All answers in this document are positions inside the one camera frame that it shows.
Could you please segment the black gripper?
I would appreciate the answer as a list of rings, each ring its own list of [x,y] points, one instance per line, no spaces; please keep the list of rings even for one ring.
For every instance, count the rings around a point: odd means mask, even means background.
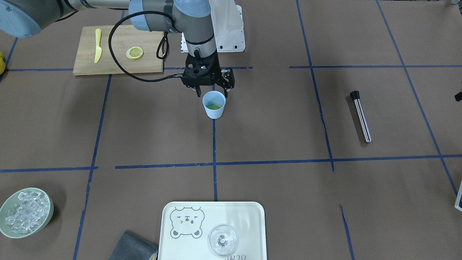
[[[195,87],[198,97],[201,97],[200,86],[219,85],[224,90],[225,98],[228,98],[230,89],[235,86],[233,69],[229,67],[222,71],[218,51],[214,51],[213,54],[205,58],[196,58],[188,54],[182,82],[187,87]]]

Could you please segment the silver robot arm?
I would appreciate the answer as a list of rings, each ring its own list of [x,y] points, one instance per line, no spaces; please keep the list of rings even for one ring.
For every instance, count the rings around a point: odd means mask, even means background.
[[[228,97],[235,86],[233,69],[222,69],[219,64],[208,0],[2,0],[0,5],[1,30],[16,38],[31,38],[81,10],[125,9],[128,15],[112,27],[108,36],[110,55],[124,74],[149,83],[179,78],[187,88],[195,90],[198,97],[201,97],[201,86],[220,86],[224,97]],[[159,79],[143,79],[124,69],[117,61],[112,39],[117,28],[127,20],[139,31],[162,32],[158,49],[168,44],[168,34],[183,34],[188,49],[184,71]]]

